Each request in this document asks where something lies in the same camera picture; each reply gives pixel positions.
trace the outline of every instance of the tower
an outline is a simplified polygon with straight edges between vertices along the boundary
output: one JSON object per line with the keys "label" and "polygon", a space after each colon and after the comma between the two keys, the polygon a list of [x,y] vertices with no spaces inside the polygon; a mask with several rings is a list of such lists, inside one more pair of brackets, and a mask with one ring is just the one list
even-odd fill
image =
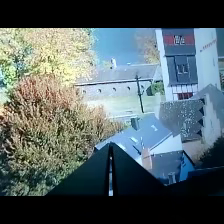
{"label": "tower", "polygon": [[209,84],[221,90],[215,28],[159,28],[167,101],[188,99]]}

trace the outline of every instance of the autumn tree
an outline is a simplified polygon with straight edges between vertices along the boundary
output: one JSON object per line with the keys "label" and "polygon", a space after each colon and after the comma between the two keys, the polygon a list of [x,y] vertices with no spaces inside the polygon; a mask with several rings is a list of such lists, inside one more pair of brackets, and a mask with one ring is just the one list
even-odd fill
{"label": "autumn tree", "polygon": [[91,76],[91,28],[1,28],[0,66],[8,85],[24,74],[55,74],[64,82]]}
{"label": "autumn tree", "polygon": [[155,30],[151,28],[142,29],[141,32],[136,34],[136,43],[146,63],[159,63]]}

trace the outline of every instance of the blue sky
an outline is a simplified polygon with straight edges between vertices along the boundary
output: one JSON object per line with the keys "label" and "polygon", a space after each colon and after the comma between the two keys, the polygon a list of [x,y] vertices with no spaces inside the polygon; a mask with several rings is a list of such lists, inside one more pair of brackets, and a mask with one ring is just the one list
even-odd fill
{"label": "blue sky", "polygon": [[96,51],[100,64],[114,57],[117,65],[127,63],[144,63],[144,58],[137,48],[135,36],[138,33],[148,32],[147,28],[97,28],[95,30]]}

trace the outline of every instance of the bush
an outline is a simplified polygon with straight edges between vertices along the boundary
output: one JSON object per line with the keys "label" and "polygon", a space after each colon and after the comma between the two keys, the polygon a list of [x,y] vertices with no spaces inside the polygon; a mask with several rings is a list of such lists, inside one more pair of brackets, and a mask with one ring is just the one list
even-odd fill
{"label": "bush", "polygon": [[54,76],[23,78],[9,93],[0,128],[1,190],[44,195],[85,162],[100,141],[121,131],[103,108]]}
{"label": "bush", "polygon": [[161,95],[165,94],[163,82],[154,82],[151,85],[152,95],[154,96],[156,93],[160,93]]}
{"label": "bush", "polygon": [[224,137],[220,137],[214,146],[200,158],[201,168],[224,166]]}

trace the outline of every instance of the pole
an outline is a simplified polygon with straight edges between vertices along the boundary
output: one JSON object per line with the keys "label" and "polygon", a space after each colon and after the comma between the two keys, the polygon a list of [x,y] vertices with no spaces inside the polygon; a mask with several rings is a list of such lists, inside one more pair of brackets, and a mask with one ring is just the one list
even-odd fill
{"label": "pole", "polygon": [[140,100],[141,110],[142,110],[142,113],[144,113],[143,104],[142,104],[142,93],[141,93],[140,86],[139,86],[138,75],[135,76],[135,79],[136,79],[137,87],[138,87],[138,96],[139,96],[139,100]]}

